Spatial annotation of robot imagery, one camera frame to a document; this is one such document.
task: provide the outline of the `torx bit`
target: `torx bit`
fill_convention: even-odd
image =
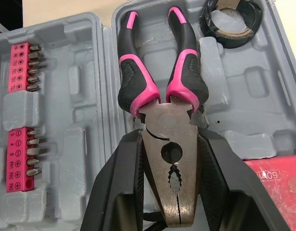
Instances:
[[[32,166],[32,165],[36,165],[37,163],[39,162],[39,160],[37,160],[37,159],[28,159],[27,160],[27,165],[28,166]]]
[[[28,85],[27,91],[37,91],[40,90],[40,87],[38,85]]]
[[[29,47],[30,51],[40,51],[41,47],[39,45],[33,45]]]
[[[39,65],[39,64],[40,64],[40,61],[28,62],[29,66],[36,66],[36,65]]]
[[[39,82],[40,79],[39,79],[39,77],[28,77],[27,81],[28,81],[28,83],[36,83],[36,82]]]
[[[38,144],[39,141],[40,141],[39,139],[28,140],[27,145],[30,146],[30,145]]]
[[[28,148],[27,149],[27,155],[32,156],[32,155],[38,155],[40,151],[40,148]]]
[[[34,129],[33,131],[27,131],[27,135],[31,136],[31,135],[39,135],[40,131],[38,129]]]
[[[41,58],[41,55],[39,52],[33,52],[33,53],[28,54],[28,58],[31,60],[38,60]]]
[[[28,70],[28,74],[29,74],[29,75],[33,75],[33,74],[35,74],[35,73],[37,73],[37,72],[39,72],[38,69],[31,69],[31,70]]]
[[[32,177],[32,176],[38,175],[38,174],[40,174],[40,173],[41,173],[41,170],[38,169],[38,168],[28,169],[28,170],[26,171],[26,175],[27,175],[28,177]]]

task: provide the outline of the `pink and black pliers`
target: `pink and black pliers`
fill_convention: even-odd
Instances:
[[[198,195],[197,127],[191,114],[208,99],[201,78],[196,37],[178,7],[168,11],[168,22],[177,42],[177,58],[167,90],[167,103],[137,54],[135,34],[139,15],[124,15],[118,36],[122,84],[119,106],[146,124],[142,131],[145,173],[169,227],[193,223]]]

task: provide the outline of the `gray plastic tool case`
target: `gray plastic tool case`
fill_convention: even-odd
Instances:
[[[136,45],[163,102],[176,58],[167,11],[179,6],[201,45],[202,75],[210,92],[208,129],[224,135],[241,158],[293,154],[296,61],[273,2],[256,2],[263,10],[259,31],[231,50],[200,34],[204,0],[129,2],[115,10],[112,28],[83,13],[0,34],[0,231],[78,231],[96,175],[121,137],[141,126],[117,103],[117,35],[128,10],[139,13]],[[43,49],[41,90],[9,99],[11,45],[25,41]],[[192,117],[195,124],[201,119],[199,114]],[[40,129],[44,151],[37,167],[42,174],[35,176],[35,190],[6,193],[7,130],[22,126]],[[156,208],[145,181],[144,209]],[[208,230],[201,200],[193,226],[180,230],[199,229]]]

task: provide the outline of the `pink pliers handle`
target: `pink pliers handle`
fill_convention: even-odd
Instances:
[[[166,90],[166,101],[175,96],[192,104],[192,113],[199,103],[208,99],[208,89],[198,67],[196,37],[191,24],[178,7],[168,12],[170,28],[178,45],[178,55]],[[122,70],[122,84],[118,95],[120,107],[136,117],[139,109],[154,99],[160,101],[158,88],[147,68],[139,58],[135,47],[138,30],[138,13],[124,15],[118,36],[118,56]]]

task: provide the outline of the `red box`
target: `red box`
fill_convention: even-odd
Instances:
[[[256,172],[290,229],[296,231],[296,155],[245,163]]]

